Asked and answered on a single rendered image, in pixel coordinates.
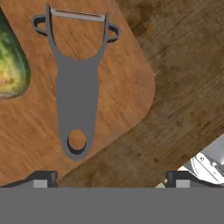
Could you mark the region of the wooden cutting board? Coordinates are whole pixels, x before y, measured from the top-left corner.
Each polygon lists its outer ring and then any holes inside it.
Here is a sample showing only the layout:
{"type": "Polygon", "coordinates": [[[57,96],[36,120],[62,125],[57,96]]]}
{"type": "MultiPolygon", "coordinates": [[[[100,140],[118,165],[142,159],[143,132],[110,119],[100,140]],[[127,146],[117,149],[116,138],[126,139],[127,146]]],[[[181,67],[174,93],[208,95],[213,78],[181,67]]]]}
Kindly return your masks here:
{"type": "Polygon", "coordinates": [[[150,111],[155,78],[115,0],[0,0],[31,68],[27,91],[0,100],[0,185],[23,179],[36,170],[65,175],[77,163],[62,151],[56,114],[56,61],[45,37],[32,28],[32,16],[47,5],[71,11],[108,13],[121,34],[107,46],[99,67],[99,104],[92,152],[112,144],[150,111]]]}

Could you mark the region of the white and grey object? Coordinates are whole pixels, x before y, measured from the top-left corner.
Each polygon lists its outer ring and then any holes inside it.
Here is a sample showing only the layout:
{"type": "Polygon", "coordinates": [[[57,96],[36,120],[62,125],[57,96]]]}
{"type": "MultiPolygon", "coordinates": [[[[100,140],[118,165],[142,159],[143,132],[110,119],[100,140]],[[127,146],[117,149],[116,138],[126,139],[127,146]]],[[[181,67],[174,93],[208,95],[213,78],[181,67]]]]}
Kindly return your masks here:
{"type": "Polygon", "coordinates": [[[191,157],[178,170],[190,172],[200,180],[224,186],[224,134],[191,157]]]}

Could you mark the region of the green cucumber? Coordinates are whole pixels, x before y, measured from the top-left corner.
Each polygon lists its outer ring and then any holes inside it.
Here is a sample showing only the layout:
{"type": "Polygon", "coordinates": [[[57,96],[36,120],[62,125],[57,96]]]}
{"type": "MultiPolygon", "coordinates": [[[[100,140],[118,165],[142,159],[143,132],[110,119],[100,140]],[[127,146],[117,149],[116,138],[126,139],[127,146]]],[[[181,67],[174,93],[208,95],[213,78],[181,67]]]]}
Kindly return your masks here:
{"type": "Polygon", "coordinates": [[[0,99],[22,95],[30,86],[31,78],[25,52],[0,7],[0,99]]]}

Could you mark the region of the grey vegetable peeler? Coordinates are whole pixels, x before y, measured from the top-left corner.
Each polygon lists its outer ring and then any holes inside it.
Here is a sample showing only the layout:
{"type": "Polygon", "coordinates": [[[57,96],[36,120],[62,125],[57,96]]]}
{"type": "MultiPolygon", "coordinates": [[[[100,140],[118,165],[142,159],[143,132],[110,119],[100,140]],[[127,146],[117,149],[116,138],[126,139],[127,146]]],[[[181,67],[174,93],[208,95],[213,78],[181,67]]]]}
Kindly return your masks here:
{"type": "Polygon", "coordinates": [[[59,140],[62,150],[73,161],[86,158],[95,140],[98,106],[98,68],[106,45],[119,39],[120,28],[109,21],[109,14],[91,14],[53,8],[45,5],[45,13],[32,17],[34,30],[47,37],[56,59],[56,101],[59,140]],[[104,23],[104,33],[98,52],[88,59],[72,59],[60,51],[53,36],[52,16],[104,23]]]}

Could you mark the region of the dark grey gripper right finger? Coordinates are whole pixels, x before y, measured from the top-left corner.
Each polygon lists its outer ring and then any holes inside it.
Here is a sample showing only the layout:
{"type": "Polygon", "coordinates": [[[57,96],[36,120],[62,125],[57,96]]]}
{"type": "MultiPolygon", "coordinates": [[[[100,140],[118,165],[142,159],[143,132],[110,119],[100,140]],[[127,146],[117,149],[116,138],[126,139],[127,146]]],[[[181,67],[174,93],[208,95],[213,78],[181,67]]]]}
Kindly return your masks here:
{"type": "Polygon", "coordinates": [[[165,186],[168,188],[191,188],[191,187],[210,187],[224,188],[224,185],[213,184],[205,180],[201,180],[192,175],[189,171],[168,171],[166,173],[167,182],[165,186]]]}

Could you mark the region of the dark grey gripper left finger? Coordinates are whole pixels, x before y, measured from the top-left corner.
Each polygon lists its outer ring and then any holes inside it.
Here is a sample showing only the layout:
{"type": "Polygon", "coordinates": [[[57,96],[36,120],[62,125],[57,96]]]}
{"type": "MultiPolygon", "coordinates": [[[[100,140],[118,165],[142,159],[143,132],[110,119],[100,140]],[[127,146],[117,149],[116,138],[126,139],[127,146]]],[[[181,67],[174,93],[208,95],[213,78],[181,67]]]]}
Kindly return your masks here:
{"type": "Polygon", "coordinates": [[[6,185],[0,185],[0,188],[12,187],[32,187],[32,188],[51,188],[57,187],[57,171],[35,171],[26,178],[11,182],[6,185]]]}

